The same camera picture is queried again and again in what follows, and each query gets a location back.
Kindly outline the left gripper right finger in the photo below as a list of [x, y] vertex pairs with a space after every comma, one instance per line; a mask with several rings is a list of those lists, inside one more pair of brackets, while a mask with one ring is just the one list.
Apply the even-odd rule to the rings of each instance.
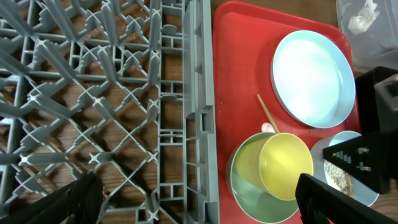
[[295, 196], [304, 224], [397, 224], [309, 174], [300, 174]]

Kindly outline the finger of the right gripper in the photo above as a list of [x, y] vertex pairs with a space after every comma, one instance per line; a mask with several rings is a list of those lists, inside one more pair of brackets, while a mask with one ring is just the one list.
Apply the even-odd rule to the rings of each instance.
[[397, 178], [397, 130], [373, 132], [324, 148], [323, 158], [379, 194]]

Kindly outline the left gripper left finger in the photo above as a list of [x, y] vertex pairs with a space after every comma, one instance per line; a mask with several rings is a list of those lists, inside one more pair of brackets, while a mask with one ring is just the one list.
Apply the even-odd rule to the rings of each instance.
[[8, 217], [1, 224], [95, 224], [103, 203], [103, 183], [94, 173], [83, 174], [76, 181], [36, 201]]

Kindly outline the white napkin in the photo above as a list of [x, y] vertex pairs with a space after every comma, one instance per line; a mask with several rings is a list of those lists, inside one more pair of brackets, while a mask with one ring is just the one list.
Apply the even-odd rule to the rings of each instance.
[[377, 3], [373, 0], [366, 0], [364, 7], [360, 9], [357, 16], [352, 16], [348, 23], [348, 29], [358, 35], [366, 32], [379, 15]]

